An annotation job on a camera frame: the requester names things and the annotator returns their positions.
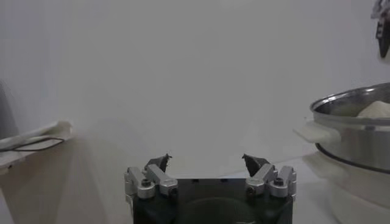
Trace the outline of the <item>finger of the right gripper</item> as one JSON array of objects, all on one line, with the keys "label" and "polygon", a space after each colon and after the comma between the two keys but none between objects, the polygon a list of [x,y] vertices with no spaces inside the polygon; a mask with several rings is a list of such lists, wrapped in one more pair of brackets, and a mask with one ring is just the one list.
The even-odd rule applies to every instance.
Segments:
[{"label": "finger of the right gripper", "polygon": [[370,18],[377,20],[375,37],[380,57],[385,58],[389,51],[389,0],[376,0]]}]

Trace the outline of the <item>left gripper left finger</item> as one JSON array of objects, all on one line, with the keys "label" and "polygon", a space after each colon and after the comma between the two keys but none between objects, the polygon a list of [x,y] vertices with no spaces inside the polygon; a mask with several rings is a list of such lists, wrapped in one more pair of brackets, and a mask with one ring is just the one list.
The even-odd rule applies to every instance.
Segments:
[{"label": "left gripper left finger", "polygon": [[154,198],[157,194],[175,200],[179,182],[166,174],[169,154],[150,159],[143,169],[128,167],[124,173],[124,190],[127,197],[137,196],[142,200]]}]

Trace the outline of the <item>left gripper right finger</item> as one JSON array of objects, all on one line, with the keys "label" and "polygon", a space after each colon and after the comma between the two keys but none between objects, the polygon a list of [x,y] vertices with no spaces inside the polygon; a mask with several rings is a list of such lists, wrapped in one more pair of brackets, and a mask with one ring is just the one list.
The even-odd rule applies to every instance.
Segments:
[{"label": "left gripper right finger", "polygon": [[242,156],[249,178],[245,180],[248,197],[257,197],[269,191],[276,198],[296,198],[296,171],[291,166],[283,166],[280,171],[264,158],[244,154]]}]

